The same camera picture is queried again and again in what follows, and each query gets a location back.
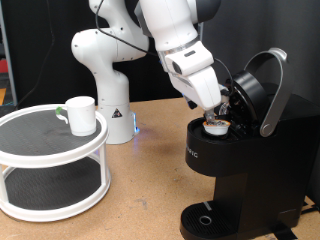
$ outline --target coffee machine handle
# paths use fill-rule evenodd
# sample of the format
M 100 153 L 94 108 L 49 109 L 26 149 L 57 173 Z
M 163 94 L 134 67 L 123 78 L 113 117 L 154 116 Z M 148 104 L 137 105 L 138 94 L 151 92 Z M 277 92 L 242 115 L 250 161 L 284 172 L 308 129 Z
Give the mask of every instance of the coffee machine handle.
M 278 90 L 260 127 L 260 134 L 263 137 L 269 137 L 278 124 L 292 93 L 294 72 L 288 62 L 287 53 L 279 48 L 270 48 L 269 51 L 258 53 L 244 69 L 253 75 L 263 63 L 272 58 L 275 58 L 280 65 L 281 77 Z

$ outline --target black curtain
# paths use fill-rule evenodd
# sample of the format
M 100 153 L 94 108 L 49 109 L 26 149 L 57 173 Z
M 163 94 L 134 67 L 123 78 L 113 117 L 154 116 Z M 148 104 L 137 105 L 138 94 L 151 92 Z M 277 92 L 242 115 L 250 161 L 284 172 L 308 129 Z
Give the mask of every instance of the black curtain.
M 222 0 L 216 17 L 204 25 L 203 42 L 233 74 L 255 54 L 271 47 L 283 49 L 295 70 L 293 92 L 320 106 L 319 10 L 318 0 Z M 227 73 L 219 65 L 215 69 L 224 83 Z M 275 62 L 266 64 L 257 75 L 262 82 L 279 81 Z M 320 204 L 320 156 L 308 195 Z
M 86 29 L 96 28 L 95 15 L 88 0 L 48 0 L 55 45 L 44 66 L 37 90 L 21 105 L 63 103 L 75 96 L 97 98 L 96 84 L 91 72 L 80 64 L 71 52 L 73 36 Z M 138 0 L 127 0 L 127 8 L 134 20 Z M 49 15 L 46 0 L 4 0 L 6 34 L 18 100 L 36 84 L 41 66 L 51 44 Z M 100 26 L 108 27 L 100 18 Z M 150 39 L 150 51 L 155 52 Z M 146 56 L 131 62 L 114 64 L 130 81 L 130 100 L 147 101 L 181 97 L 163 71 L 159 58 Z

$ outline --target black cable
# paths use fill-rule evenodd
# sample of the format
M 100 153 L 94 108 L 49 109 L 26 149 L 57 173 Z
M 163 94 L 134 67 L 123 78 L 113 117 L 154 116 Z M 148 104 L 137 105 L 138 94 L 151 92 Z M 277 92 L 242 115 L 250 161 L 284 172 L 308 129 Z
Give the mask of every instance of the black cable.
M 99 7 L 98 7 L 98 10 L 97 10 L 97 12 L 96 12 L 96 26 L 97 26 L 97 29 L 98 29 L 100 32 L 102 32 L 103 34 L 108 35 L 109 37 L 113 37 L 113 38 L 117 39 L 118 41 L 123 42 L 123 43 L 127 44 L 128 46 L 130 46 L 130 47 L 132 47 L 132 48 L 135 48 L 135 49 L 137 49 L 137 50 L 139 50 L 139 51 L 141 51 L 141 52 L 150 54 L 150 55 L 152 55 L 152 56 L 158 57 L 158 54 L 152 53 L 152 52 L 148 52 L 148 51 L 143 50 L 143 49 L 141 49 L 141 48 L 139 48 L 139 47 L 136 47 L 136 46 L 134 46 L 134 45 L 132 45 L 132 44 L 130 44 L 130 43 L 122 40 L 121 38 L 118 38 L 118 37 L 116 37 L 116 36 L 113 36 L 112 34 L 109 34 L 109 33 L 105 32 L 105 31 L 103 31 L 103 30 L 99 27 L 98 14 L 99 14 L 99 11 L 100 11 L 100 8 L 101 8 L 101 6 L 102 6 L 103 1 L 104 1 L 104 0 L 101 0 L 100 5 L 99 5 Z
M 230 77 L 230 85 L 231 85 L 231 93 L 229 94 L 229 97 L 231 97 L 233 94 L 234 94 L 234 80 L 233 80 L 233 77 L 230 73 L 230 70 L 229 68 L 219 59 L 217 58 L 213 58 L 216 62 L 220 63 L 228 72 L 229 74 L 229 77 Z
M 49 0 L 46 0 L 47 1 L 47 8 L 48 8 L 48 16 L 49 16 L 49 24 L 50 24 L 50 31 L 51 31 L 51 46 L 47 52 L 47 55 L 42 63 L 42 66 L 41 66 L 41 70 L 40 70 L 40 73 L 39 73 L 39 76 L 38 76 L 38 80 L 37 80 L 37 83 L 36 85 L 31 89 L 30 92 L 28 92 L 20 101 L 19 103 L 17 104 L 17 106 L 15 106 L 14 108 L 14 111 L 18 109 L 18 107 L 20 106 L 20 104 L 27 98 L 29 97 L 36 89 L 37 87 L 39 86 L 40 84 L 40 81 L 41 81 L 41 77 L 42 77 L 42 74 L 43 74 L 43 70 L 44 70 L 44 66 L 45 64 L 47 63 L 47 60 L 49 58 L 49 55 L 51 53 L 51 50 L 54 46 L 54 43 L 55 43 L 55 36 L 54 36 L 54 33 L 53 33 L 53 28 L 52 28 L 52 21 L 51 21 L 51 12 L 50 12 L 50 5 L 49 5 Z

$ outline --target drip tray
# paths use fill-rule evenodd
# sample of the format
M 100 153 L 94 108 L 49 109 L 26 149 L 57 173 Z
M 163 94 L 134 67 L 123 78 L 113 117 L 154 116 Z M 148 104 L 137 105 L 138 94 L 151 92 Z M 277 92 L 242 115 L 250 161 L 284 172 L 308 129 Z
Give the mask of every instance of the drip tray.
M 52 168 L 15 168 L 5 179 L 9 203 L 55 210 L 91 196 L 101 186 L 100 164 L 90 157 Z
M 236 231 L 213 201 L 186 208 L 181 216 L 180 231 L 186 240 L 236 239 Z

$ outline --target black coffee machine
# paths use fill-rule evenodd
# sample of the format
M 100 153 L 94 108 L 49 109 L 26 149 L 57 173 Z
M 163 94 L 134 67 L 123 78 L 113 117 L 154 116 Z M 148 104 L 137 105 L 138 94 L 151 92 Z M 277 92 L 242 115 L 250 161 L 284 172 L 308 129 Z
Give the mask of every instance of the black coffee machine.
M 254 77 L 269 59 L 280 65 L 279 85 Z M 280 49 L 257 54 L 233 79 L 229 114 L 218 116 L 232 123 L 228 133 L 209 135 L 204 118 L 188 125 L 186 162 L 216 184 L 213 201 L 183 211 L 186 240 L 252 239 L 295 227 L 300 218 L 319 146 L 320 108 L 291 93 L 294 74 Z

